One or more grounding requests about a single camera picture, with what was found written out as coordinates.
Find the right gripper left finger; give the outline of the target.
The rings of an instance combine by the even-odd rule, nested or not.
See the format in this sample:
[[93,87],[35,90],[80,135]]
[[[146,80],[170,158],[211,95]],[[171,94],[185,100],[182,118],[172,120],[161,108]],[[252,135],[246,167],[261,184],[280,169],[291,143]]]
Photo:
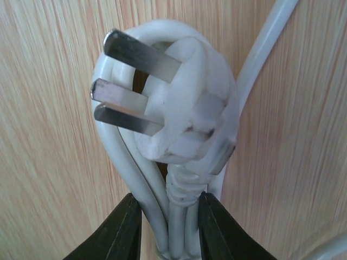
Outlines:
[[140,259],[142,210],[128,193],[102,224],[65,259]]

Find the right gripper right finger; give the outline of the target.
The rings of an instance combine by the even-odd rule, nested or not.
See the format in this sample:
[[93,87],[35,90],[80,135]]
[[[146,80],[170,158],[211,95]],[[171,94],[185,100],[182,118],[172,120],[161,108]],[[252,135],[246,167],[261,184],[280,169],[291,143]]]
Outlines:
[[213,194],[203,192],[198,204],[202,259],[275,259],[247,234]]

